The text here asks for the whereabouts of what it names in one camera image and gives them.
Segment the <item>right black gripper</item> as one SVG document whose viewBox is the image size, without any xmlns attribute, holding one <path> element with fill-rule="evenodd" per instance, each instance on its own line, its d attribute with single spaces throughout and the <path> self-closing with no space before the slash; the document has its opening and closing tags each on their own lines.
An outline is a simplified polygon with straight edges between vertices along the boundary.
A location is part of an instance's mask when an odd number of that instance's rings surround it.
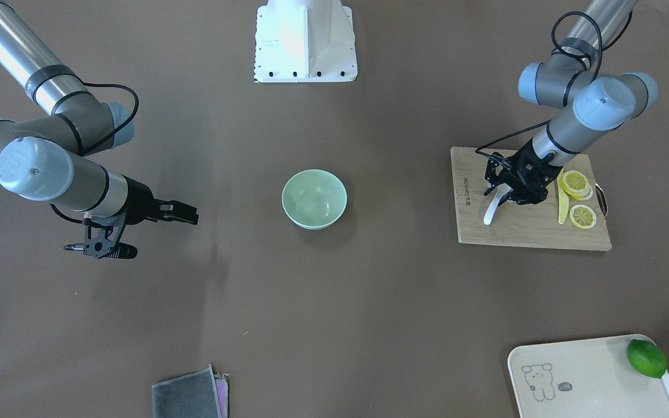
<svg viewBox="0 0 669 418">
<path fill-rule="evenodd" d="M 127 200 L 123 206 L 125 224 L 137 225 L 144 220 L 152 222 L 182 222 L 197 225 L 197 208 L 180 201 L 157 201 L 144 183 L 125 177 L 128 186 Z"/>
</svg>

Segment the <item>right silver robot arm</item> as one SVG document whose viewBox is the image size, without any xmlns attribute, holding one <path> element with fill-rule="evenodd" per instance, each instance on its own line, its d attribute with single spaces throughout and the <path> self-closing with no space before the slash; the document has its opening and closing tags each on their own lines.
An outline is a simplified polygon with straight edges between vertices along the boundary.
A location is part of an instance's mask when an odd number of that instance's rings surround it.
<svg viewBox="0 0 669 418">
<path fill-rule="evenodd" d="M 133 106 L 102 102 L 69 66 L 0 1 L 0 64 L 45 117 L 15 122 L 0 117 L 0 185 L 25 199 L 46 202 L 61 217 L 82 214 L 83 225 L 110 230 L 143 221 L 196 225 L 193 206 L 160 200 L 151 189 L 91 161 L 90 154 L 132 140 L 139 100 Z"/>
</svg>

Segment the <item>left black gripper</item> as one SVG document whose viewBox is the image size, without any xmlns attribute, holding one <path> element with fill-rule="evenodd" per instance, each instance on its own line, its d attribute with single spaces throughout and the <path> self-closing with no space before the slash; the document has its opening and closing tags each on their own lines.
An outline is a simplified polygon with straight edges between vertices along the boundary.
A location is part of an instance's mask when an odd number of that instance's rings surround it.
<svg viewBox="0 0 669 418">
<path fill-rule="evenodd" d="M 532 143 L 526 143 L 517 153 L 509 158 L 509 175 L 505 177 L 507 185 L 498 185 L 494 196 L 494 207 L 505 201 L 524 204 L 538 204 L 547 198 L 548 185 L 556 180 L 561 167 L 551 164 L 555 154 L 549 152 L 540 158 Z"/>
</svg>

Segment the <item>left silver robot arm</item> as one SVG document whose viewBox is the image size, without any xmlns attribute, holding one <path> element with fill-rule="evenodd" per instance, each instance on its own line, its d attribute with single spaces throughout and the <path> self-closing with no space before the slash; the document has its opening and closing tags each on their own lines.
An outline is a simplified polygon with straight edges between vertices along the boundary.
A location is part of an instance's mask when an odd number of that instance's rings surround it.
<svg viewBox="0 0 669 418">
<path fill-rule="evenodd" d="M 538 204 L 563 167 L 605 133 L 641 116 L 658 98 L 656 81 L 645 73 L 599 72 L 603 51 L 627 27 L 634 1 L 592 1 L 564 39 L 554 41 L 546 63 L 531 63 L 519 77 L 528 102 L 559 110 L 520 150 L 488 156 L 486 194 L 498 204 Z"/>
</svg>

